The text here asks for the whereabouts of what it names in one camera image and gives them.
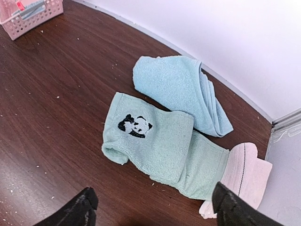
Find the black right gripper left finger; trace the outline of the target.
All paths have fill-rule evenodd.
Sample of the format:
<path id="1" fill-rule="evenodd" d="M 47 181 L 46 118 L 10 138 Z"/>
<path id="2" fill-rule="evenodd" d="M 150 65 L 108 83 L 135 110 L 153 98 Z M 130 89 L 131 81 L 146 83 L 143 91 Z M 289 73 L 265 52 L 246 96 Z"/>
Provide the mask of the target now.
<path id="1" fill-rule="evenodd" d="M 86 187 L 57 212 L 40 222 L 41 226 L 94 226 L 98 198 L 93 188 Z"/>

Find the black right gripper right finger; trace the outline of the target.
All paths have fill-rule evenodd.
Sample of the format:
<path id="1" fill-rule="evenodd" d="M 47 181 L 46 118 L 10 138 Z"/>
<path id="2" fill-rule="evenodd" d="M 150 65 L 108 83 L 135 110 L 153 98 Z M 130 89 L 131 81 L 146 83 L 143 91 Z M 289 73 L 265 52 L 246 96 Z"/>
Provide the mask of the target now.
<path id="1" fill-rule="evenodd" d="M 212 203 L 218 226 L 282 226 L 252 208 L 221 182 L 214 188 Z"/>

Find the blue polka dot striped towel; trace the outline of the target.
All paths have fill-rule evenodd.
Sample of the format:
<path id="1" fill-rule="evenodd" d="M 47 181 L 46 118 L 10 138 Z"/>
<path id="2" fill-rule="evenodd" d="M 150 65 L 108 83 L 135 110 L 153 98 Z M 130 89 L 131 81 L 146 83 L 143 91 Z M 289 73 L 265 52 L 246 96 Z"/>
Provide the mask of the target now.
<path id="1" fill-rule="evenodd" d="M 42 12 L 46 8 L 44 0 L 30 2 L 27 5 L 21 0 L 16 0 L 16 5 L 18 10 L 12 13 L 12 16 L 19 15 L 23 20 Z"/>

